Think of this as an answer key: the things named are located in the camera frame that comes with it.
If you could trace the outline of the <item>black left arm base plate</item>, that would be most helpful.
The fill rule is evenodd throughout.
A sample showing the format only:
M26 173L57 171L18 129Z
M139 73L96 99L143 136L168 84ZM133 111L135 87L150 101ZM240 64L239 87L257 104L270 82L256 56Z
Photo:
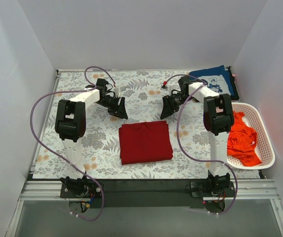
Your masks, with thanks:
M62 184L60 198L102 198L102 188L94 182Z

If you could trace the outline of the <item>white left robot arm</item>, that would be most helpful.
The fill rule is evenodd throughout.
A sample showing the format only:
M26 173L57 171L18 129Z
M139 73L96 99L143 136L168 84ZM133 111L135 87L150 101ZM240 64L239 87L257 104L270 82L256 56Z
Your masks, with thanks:
M109 115L128 119L125 109L125 98L120 93L125 87L108 89L106 79L97 79L97 85L89 85L71 99L61 99L58 103L55 131L58 133L65 148L66 159L69 161L68 172L61 182L76 197L87 197L94 193L97 186L89 185L85 177L84 158L82 156L82 137L86 131L86 111L98 104L107 108Z

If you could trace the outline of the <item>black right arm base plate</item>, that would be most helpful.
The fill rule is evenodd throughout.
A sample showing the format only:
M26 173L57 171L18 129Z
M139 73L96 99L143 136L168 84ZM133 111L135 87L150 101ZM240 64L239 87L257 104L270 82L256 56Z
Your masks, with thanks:
M233 182L230 182L228 187L215 188L207 179L194 179L186 184L185 191L193 198L219 198L223 196L231 198L236 190Z

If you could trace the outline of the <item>dark red t-shirt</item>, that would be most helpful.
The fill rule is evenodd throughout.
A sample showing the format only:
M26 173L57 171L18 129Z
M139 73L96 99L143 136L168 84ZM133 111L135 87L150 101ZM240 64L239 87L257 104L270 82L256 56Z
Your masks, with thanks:
M124 124L119 128L122 165L171 160L173 149L166 121Z

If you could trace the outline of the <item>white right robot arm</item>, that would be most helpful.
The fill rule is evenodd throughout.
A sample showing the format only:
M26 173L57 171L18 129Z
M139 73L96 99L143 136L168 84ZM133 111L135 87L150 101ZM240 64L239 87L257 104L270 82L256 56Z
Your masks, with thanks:
M201 190L212 196L218 196L230 187L230 174L225 168L232 170L227 164L227 142L234 125L231 97L219 94L207 87L204 80L191 75L177 74L163 82L162 90L168 91L163 97L163 110L160 119L165 119L178 112L177 142L182 152L191 160L208 162L210 167L206 186ZM209 135L211 157L209 160L191 157L183 149L179 137L181 114L190 99L203 104L203 123Z

